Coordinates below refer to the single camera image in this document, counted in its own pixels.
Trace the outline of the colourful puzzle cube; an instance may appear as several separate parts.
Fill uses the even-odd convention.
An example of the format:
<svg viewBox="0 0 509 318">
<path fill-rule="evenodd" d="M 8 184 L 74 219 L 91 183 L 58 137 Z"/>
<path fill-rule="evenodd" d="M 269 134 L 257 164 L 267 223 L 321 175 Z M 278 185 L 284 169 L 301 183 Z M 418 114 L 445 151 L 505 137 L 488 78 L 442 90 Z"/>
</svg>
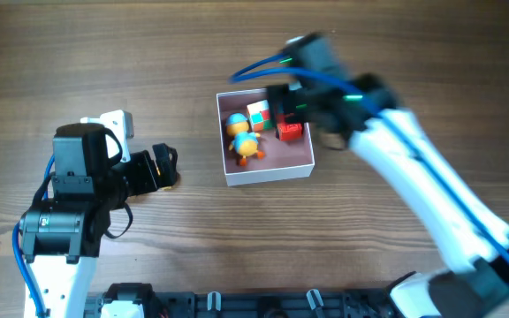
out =
<svg viewBox="0 0 509 318">
<path fill-rule="evenodd" d="M 254 132 L 271 129 L 272 123 L 270 121 L 270 106 L 268 101 L 262 100 L 248 104 L 247 118 Z"/>
</svg>

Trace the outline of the red toy truck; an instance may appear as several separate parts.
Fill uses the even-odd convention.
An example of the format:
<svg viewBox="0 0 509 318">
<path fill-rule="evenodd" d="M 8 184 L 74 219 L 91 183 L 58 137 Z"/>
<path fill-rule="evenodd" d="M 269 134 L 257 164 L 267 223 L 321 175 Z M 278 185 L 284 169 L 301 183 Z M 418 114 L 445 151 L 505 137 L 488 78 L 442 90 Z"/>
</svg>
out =
<svg viewBox="0 0 509 318">
<path fill-rule="evenodd" d="M 301 123 L 287 123 L 284 114 L 277 115 L 276 138 L 280 141 L 298 140 L 303 135 Z"/>
</svg>

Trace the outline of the yellow duck toy blue hat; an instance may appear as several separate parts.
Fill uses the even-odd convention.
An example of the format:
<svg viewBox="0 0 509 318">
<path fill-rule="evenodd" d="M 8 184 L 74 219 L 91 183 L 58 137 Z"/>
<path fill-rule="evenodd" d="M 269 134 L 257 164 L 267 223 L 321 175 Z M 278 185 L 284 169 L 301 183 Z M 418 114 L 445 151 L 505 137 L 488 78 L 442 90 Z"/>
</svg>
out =
<svg viewBox="0 0 509 318">
<path fill-rule="evenodd" d="M 246 166 L 247 158 L 250 156 L 263 159 L 265 153 L 259 149 L 258 141 L 261 135 L 250 131 L 249 122 L 243 114 L 231 114 L 225 122 L 225 130 L 232 139 L 228 149 L 238 155 L 238 166 Z"/>
</svg>

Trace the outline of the white cardboard box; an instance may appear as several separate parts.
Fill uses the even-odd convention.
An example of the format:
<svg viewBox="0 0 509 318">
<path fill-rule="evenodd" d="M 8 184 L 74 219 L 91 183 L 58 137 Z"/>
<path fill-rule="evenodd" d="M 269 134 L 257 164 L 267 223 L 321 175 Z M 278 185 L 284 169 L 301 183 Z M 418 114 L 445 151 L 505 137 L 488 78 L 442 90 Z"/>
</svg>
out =
<svg viewBox="0 0 509 318">
<path fill-rule="evenodd" d="M 216 95 L 220 148 L 228 186 L 306 178 L 314 169 L 314 150 L 308 125 L 304 126 L 299 139 L 291 141 L 277 139 L 274 130 L 262 131 L 259 149 L 265 156 L 262 159 L 250 156 L 245 166 L 239 165 L 238 154 L 229 149 L 232 138 L 226 133 L 226 120 L 234 113 L 246 115 L 247 105 L 266 98 L 266 90 L 263 88 Z"/>
</svg>

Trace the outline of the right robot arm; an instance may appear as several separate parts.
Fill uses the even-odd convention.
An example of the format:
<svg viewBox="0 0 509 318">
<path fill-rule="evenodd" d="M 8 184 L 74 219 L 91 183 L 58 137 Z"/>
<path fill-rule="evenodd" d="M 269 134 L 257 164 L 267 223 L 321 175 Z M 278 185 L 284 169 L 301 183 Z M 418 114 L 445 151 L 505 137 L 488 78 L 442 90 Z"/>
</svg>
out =
<svg viewBox="0 0 509 318">
<path fill-rule="evenodd" d="M 274 118 L 320 125 L 376 170 L 420 219 L 444 262 L 389 291 L 405 317 L 483 317 L 509 300 L 509 224 L 443 158 L 414 113 L 375 75 L 297 71 L 267 89 Z"/>
</svg>

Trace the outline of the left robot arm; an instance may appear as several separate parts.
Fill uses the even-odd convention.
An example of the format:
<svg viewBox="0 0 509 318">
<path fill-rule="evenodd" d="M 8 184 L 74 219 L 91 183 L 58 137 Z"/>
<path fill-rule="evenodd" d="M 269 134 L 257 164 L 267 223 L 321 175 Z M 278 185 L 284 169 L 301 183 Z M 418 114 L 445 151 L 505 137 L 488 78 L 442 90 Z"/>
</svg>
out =
<svg viewBox="0 0 509 318">
<path fill-rule="evenodd" d="M 178 153 L 164 143 L 128 162 L 109 155 L 114 132 L 102 124 L 57 128 L 55 169 L 46 173 L 30 208 L 12 233 L 12 248 L 26 285 L 26 317 L 81 317 L 95 275 L 101 240 L 114 210 L 127 199 L 172 187 Z"/>
</svg>

